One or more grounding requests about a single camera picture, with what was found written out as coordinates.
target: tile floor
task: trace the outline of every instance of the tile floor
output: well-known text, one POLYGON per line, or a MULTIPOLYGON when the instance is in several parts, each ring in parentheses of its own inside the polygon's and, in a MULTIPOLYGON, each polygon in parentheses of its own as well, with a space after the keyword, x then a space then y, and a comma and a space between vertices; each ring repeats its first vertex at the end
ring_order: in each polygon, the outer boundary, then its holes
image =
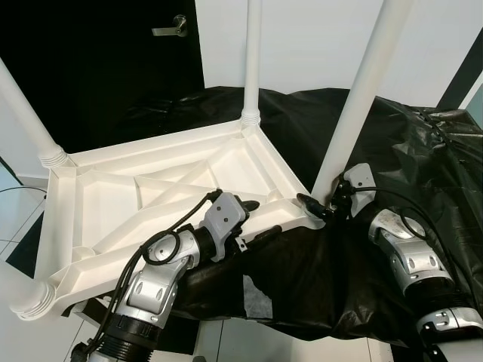
MULTIPOLYGON (((18 186, 0 166, 0 190, 18 186)), ((35 190, 0 193, 0 259, 6 260, 44 210, 35 190)), ((23 322, 0 303, 0 360, 70 361, 72 347, 96 329, 73 315, 55 321, 23 322)), ((372 339, 304 342, 250 321, 202 322, 195 355, 208 362, 392 362, 389 345, 372 339)), ((191 356, 157 351, 153 362, 192 362, 191 356)))

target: black plastic sheet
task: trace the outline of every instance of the black plastic sheet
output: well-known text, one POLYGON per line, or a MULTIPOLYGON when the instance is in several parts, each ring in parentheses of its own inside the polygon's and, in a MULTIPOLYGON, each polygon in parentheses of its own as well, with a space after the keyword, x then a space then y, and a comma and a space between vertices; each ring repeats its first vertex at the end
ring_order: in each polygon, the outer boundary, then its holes
MULTIPOLYGON (((260 91, 261 127, 310 190, 348 91, 285 95, 260 91)), ((239 118, 243 89, 216 87, 182 100, 138 103, 112 143, 177 132, 239 118)), ((461 110, 417 109, 377 97, 348 168, 367 162, 379 187, 423 205, 483 315, 483 197, 481 129, 461 110)), ((378 193, 382 207, 408 206, 378 193)), ((436 244, 441 255, 441 248, 436 244)), ((261 321, 300 339, 371 337, 417 345, 411 311, 385 256, 355 225, 284 232, 258 250, 189 271, 174 313, 197 319, 245 318, 243 275, 272 300, 273 319, 261 321)))

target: white plastic leg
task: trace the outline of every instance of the white plastic leg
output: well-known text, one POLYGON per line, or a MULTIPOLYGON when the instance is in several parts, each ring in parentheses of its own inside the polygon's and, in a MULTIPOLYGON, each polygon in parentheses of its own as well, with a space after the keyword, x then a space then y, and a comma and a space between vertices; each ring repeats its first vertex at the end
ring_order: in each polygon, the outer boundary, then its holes
POLYGON ((67 162, 72 163, 69 161, 69 156, 54 142, 45 129, 2 60, 0 60, 0 94, 11 107, 27 136, 37 146, 38 157, 44 167, 52 168, 67 162))
POLYGON ((34 281, 0 260, 0 299, 26 320, 41 317, 55 299, 55 288, 45 281, 34 281))
POLYGON ((312 197, 323 204, 330 201, 335 180, 347 165, 413 2, 385 0, 383 3, 312 190, 312 197))
POLYGON ((258 110, 258 77, 261 32, 262 0, 248 0, 245 98, 243 110, 241 111, 241 124, 243 126, 260 123, 260 111, 258 110))

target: door handle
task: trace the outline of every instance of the door handle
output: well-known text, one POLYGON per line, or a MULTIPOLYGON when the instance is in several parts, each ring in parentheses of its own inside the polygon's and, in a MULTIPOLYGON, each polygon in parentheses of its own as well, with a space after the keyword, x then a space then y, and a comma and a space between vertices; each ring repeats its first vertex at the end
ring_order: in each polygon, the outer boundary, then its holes
POLYGON ((168 36, 178 35, 181 38, 188 35, 188 28, 186 27, 186 17, 184 15, 177 15, 173 19, 172 28, 152 28, 152 34, 154 36, 168 36))

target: black door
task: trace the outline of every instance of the black door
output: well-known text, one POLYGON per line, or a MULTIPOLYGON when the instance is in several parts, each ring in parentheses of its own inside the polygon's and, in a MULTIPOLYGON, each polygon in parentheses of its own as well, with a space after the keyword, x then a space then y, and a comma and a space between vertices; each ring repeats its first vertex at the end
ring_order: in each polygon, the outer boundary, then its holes
POLYGON ((69 153, 119 142, 116 128, 145 97, 176 100, 204 88, 195 0, 36 6, 5 8, 0 57, 69 153), (178 14, 186 37, 153 36, 178 14))

